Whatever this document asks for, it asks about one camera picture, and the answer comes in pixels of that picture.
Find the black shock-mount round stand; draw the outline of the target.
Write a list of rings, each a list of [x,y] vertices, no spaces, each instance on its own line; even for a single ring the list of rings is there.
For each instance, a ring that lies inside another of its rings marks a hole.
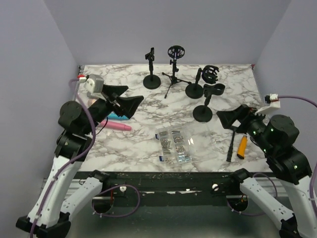
[[[191,99],[198,99],[203,95],[203,87],[199,84],[202,79],[206,84],[215,84],[218,81],[219,67],[214,65],[206,65],[199,68],[195,77],[195,83],[189,84],[185,89],[185,94]]]

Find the beige microphone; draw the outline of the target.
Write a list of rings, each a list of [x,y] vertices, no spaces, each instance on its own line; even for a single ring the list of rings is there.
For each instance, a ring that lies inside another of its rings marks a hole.
[[[90,99],[88,100],[87,105],[90,107],[95,102],[96,102],[96,99]]]

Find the clear plastic screw box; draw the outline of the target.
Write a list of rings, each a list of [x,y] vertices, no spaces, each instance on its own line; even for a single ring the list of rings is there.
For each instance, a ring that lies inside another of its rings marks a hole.
[[[157,129],[155,139],[160,143],[159,160],[172,164],[199,163],[219,157],[206,124],[170,126]]]

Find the pink microphone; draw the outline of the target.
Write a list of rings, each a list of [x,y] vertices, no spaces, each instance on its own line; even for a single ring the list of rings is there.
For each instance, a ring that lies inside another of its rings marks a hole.
[[[116,130],[122,130],[122,131],[131,131],[132,127],[123,124],[123,123],[118,123],[118,122],[113,122],[113,121],[102,121],[99,126],[103,127],[105,126],[106,128],[111,128],[111,129],[116,129]]]

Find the blue microphone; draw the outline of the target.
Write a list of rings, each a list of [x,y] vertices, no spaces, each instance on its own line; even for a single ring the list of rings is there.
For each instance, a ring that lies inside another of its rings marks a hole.
[[[114,112],[110,113],[107,117],[108,117],[108,119],[111,119],[111,120],[129,120],[128,117],[126,117],[126,116],[118,116]]]

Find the black T-shaped tool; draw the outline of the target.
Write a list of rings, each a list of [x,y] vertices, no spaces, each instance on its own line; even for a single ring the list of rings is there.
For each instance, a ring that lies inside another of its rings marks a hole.
[[[230,145],[229,145],[226,161],[230,163],[231,159],[232,159],[234,139],[235,139],[235,134],[236,134],[237,127],[232,125],[229,129],[232,131],[232,137],[231,137],[231,142],[230,142]]]

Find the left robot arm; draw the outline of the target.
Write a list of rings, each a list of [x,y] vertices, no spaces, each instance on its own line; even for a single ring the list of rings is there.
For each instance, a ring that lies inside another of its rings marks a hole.
[[[66,193],[96,140],[96,127],[115,112],[131,118],[143,96],[122,97],[128,86],[103,85],[101,97],[87,107],[80,97],[62,105],[58,124],[64,129],[56,141],[53,165],[32,210],[16,227],[31,238],[64,238],[71,222],[95,195],[109,192],[109,175],[95,170],[71,196]]]

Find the black clip round stand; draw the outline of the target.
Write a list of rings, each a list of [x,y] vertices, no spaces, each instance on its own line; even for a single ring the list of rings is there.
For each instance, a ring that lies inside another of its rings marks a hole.
[[[198,122],[209,122],[212,119],[212,110],[208,107],[212,95],[221,96],[225,90],[225,85],[221,83],[217,83],[215,85],[207,85],[203,86],[203,93],[205,102],[203,105],[199,105],[193,110],[193,117]]]

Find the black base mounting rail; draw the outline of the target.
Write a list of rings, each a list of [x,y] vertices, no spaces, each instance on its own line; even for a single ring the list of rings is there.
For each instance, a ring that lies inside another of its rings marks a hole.
[[[240,184],[252,177],[245,169],[236,172],[108,172],[103,189],[115,185],[132,185],[140,193],[128,188],[126,192],[115,189],[98,195],[94,201],[99,206],[114,207],[174,207],[174,206],[224,206],[226,197],[241,195]]]

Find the black tripod mic stand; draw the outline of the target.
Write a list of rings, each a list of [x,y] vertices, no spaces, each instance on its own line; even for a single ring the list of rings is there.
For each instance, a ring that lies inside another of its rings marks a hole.
[[[171,46],[167,50],[167,54],[170,57],[169,64],[172,65],[172,75],[168,75],[168,74],[162,72],[162,75],[167,76],[170,80],[170,85],[169,85],[168,90],[164,96],[165,99],[167,98],[169,90],[173,85],[180,83],[180,82],[185,82],[187,84],[191,84],[190,81],[182,80],[182,79],[179,79],[176,77],[176,73],[179,71],[179,69],[177,68],[177,60],[184,57],[185,49],[180,45],[174,45],[174,46]]]

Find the black round-base mic stand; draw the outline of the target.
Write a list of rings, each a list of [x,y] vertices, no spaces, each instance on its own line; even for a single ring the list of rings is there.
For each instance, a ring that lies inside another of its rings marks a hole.
[[[145,54],[145,59],[148,60],[150,74],[144,78],[143,85],[147,89],[151,89],[151,90],[157,89],[161,85],[161,80],[157,75],[153,74],[153,70],[154,70],[153,61],[155,60],[154,47],[151,47],[150,52]]]

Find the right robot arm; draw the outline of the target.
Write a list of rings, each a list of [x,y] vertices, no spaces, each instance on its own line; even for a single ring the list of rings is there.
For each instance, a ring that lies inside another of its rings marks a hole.
[[[238,121],[240,125],[236,132],[248,134],[263,151],[269,168],[284,187],[292,209],[278,202],[246,169],[231,173],[220,189],[247,195],[273,221],[280,237],[315,238],[317,210],[313,205],[313,173],[307,157],[293,145],[299,135],[294,122],[287,116],[274,115],[268,124],[264,124],[264,116],[244,104],[216,114],[225,129]]]

